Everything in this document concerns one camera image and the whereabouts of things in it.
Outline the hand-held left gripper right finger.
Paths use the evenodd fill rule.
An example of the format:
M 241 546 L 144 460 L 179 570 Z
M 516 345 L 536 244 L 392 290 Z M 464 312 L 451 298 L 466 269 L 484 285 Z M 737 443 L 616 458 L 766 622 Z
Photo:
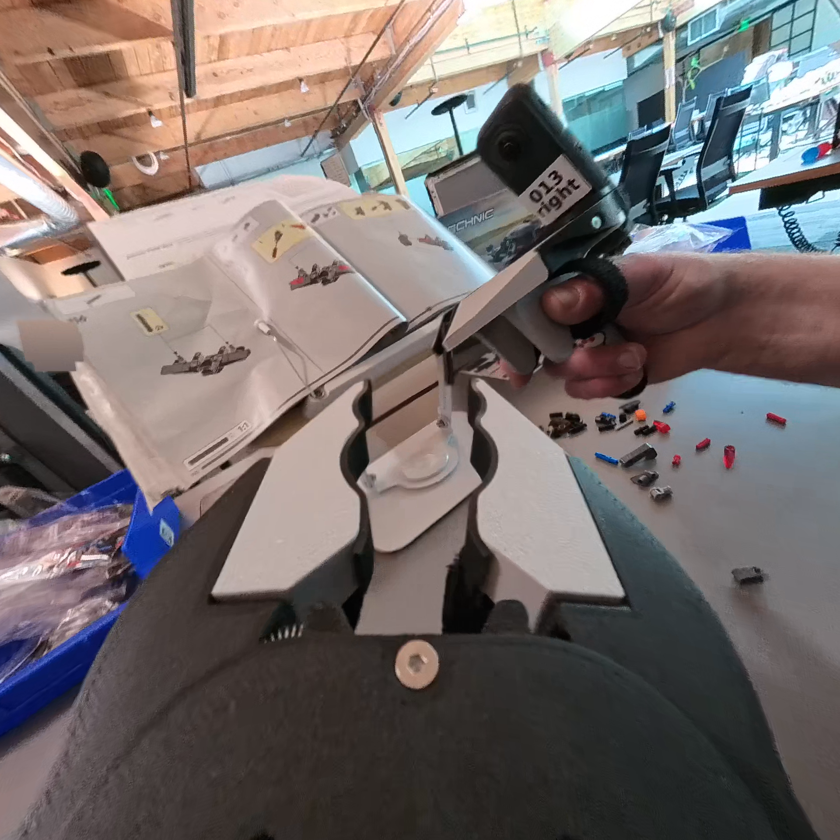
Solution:
M 626 593 L 562 447 L 483 381 L 467 389 L 469 497 L 465 540 L 448 567 L 444 634 L 507 621 L 559 632 L 560 604 L 625 606 Z

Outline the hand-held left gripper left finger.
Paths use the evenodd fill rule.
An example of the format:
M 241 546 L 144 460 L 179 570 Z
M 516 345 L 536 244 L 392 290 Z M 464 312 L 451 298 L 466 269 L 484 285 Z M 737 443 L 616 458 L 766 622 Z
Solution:
M 364 597 L 374 550 L 359 479 L 371 419 L 371 383 L 361 381 L 276 449 L 213 586 L 215 601 L 309 607 Z

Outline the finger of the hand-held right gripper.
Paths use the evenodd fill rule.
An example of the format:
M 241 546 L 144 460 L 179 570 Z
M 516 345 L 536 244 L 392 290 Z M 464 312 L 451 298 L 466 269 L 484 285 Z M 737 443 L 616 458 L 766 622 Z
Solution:
M 442 339 L 452 352 L 549 278 L 538 251 L 529 251 L 461 300 Z
M 451 361 L 458 373 L 507 379 L 510 371 L 530 376 L 538 367 L 538 349 L 504 314 L 479 329 L 453 322 L 451 331 Z

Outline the lego instruction booklet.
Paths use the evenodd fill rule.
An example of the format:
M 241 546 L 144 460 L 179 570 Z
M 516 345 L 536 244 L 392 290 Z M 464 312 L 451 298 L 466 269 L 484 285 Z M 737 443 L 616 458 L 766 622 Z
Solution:
M 409 199 L 306 175 L 113 217 L 122 281 L 46 303 L 73 374 L 154 505 L 494 276 Z

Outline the person's right forearm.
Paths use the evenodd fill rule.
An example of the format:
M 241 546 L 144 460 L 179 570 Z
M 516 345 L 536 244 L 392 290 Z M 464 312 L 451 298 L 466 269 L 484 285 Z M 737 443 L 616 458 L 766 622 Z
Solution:
M 740 255 L 718 371 L 839 386 L 839 257 Z

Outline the scattered small lego pieces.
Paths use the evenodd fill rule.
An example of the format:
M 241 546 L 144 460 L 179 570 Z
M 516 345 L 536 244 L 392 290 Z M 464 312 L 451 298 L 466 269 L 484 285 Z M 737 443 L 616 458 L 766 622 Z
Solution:
M 554 412 L 540 429 L 564 445 L 593 433 L 592 440 L 584 441 L 591 446 L 594 461 L 625 475 L 648 495 L 652 487 L 671 486 L 675 496 L 674 481 L 681 476 L 698 480 L 734 474 L 755 459 L 752 450 L 757 444 L 765 438 L 775 443 L 788 424 L 777 412 L 740 408 L 729 413 L 718 404 L 692 408 L 682 398 L 667 400 L 662 406 L 634 399 L 590 417 L 575 411 Z M 732 469 L 722 463 L 725 445 L 737 449 Z M 683 459 L 677 469 L 671 466 L 675 454 Z

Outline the person's right hand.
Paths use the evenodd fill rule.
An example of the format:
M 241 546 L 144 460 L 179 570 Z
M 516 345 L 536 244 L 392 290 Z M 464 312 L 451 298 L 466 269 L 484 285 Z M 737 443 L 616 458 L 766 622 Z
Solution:
M 644 379 L 663 382 L 714 361 L 710 343 L 731 297 L 730 255 L 626 255 L 615 266 L 628 288 L 618 318 L 623 338 L 542 366 L 572 397 L 624 396 Z

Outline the black office chair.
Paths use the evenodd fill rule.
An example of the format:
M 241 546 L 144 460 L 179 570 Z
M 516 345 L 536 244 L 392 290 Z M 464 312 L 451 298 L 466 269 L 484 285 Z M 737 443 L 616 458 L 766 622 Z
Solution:
M 671 125 L 662 123 L 649 130 L 632 132 L 628 136 L 618 184 L 628 204 L 628 222 L 632 224 L 659 224 L 656 209 L 657 181 L 670 134 Z
M 671 218 L 685 218 L 707 210 L 735 179 L 734 144 L 752 88 L 752 85 L 733 88 L 716 99 L 706 138 L 697 156 L 696 181 L 678 189 L 668 210 Z

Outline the white book stand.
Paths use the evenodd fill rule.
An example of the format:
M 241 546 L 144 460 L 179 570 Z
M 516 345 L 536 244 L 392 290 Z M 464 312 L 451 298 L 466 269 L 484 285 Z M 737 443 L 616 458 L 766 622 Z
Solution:
M 409 412 L 415 431 L 370 455 L 359 485 L 368 501 L 374 548 L 406 548 L 465 501 L 480 484 L 470 463 L 474 431 L 468 415 L 469 378 L 463 369 L 483 354 L 469 340 L 465 359 L 446 353 L 443 341 L 456 307 L 409 332 L 386 349 L 317 386 L 306 398 L 307 418 L 320 414 L 352 385 L 369 382 L 369 431 Z

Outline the clear plastic bag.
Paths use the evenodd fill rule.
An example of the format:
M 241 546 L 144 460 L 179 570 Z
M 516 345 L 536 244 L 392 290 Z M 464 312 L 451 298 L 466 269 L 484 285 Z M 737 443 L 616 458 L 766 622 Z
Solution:
M 623 255 L 709 254 L 731 236 L 729 228 L 714 224 L 637 224 L 630 233 L 630 245 Z

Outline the pale office desk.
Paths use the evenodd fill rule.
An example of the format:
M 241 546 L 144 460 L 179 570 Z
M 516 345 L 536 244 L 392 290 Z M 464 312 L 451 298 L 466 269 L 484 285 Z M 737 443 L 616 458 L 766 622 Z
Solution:
M 730 195 L 757 193 L 759 210 L 805 203 L 818 193 L 839 188 L 839 149 L 832 147 L 814 156 L 814 147 L 793 148 L 771 163 L 738 178 L 729 186 Z

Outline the clear plastic bags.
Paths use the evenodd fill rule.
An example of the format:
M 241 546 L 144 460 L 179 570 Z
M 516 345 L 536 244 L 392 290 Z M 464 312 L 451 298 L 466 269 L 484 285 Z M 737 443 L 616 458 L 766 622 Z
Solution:
M 1 680 L 114 612 L 139 578 L 123 552 L 133 505 L 72 512 L 2 537 Z

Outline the dark grey case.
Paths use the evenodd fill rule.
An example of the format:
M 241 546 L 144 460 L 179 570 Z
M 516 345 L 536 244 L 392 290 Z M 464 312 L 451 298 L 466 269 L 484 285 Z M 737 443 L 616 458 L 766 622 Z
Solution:
M 109 436 L 77 397 L 68 374 L 35 372 L 19 351 L 2 345 L 2 486 L 67 498 L 120 472 Z

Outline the black ceiling light bar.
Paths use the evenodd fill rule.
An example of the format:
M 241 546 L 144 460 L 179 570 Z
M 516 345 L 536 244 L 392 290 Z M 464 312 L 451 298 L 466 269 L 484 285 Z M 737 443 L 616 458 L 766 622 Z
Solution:
M 196 31 L 194 1 L 171 1 L 172 38 L 180 93 L 196 96 Z

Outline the silver air duct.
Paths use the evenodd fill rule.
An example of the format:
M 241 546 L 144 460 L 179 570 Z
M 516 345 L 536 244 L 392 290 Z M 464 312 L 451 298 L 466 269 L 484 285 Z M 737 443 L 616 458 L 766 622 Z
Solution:
M 22 227 L 2 225 L 3 252 L 24 250 L 41 239 L 79 228 L 81 219 L 67 200 L 5 157 L 1 158 L 1 183 L 42 213 L 42 218 L 28 220 Z

